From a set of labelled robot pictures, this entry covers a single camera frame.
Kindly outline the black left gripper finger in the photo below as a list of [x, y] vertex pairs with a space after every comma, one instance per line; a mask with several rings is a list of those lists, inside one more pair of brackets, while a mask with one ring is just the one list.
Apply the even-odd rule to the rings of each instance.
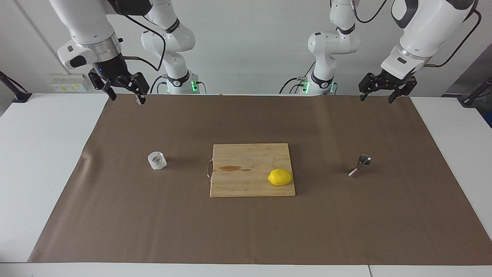
[[396, 100], [398, 97], [409, 96], [416, 85], [416, 77], [410, 77], [404, 85], [395, 86], [395, 88], [392, 90], [391, 95], [388, 97], [388, 103], [393, 103], [394, 100]]
[[380, 74], [367, 73], [358, 84], [360, 100], [364, 101], [370, 93], [379, 91], [381, 89], [381, 80]]

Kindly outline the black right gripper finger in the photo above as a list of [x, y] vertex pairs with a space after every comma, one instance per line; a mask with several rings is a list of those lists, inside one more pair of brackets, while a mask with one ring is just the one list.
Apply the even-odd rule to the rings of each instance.
[[111, 79], [99, 76], [95, 69], [91, 69], [88, 72], [88, 77], [89, 80], [91, 81], [92, 86], [96, 90], [100, 90], [106, 93], [110, 100], [112, 101], [116, 100], [117, 96], [116, 93], [114, 92], [114, 89], [112, 88]]
[[148, 94], [150, 87], [142, 72], [129, 75], [127, 89], [128, 91], [134, 93], [139, 105], [145, 104], [146, 95]]

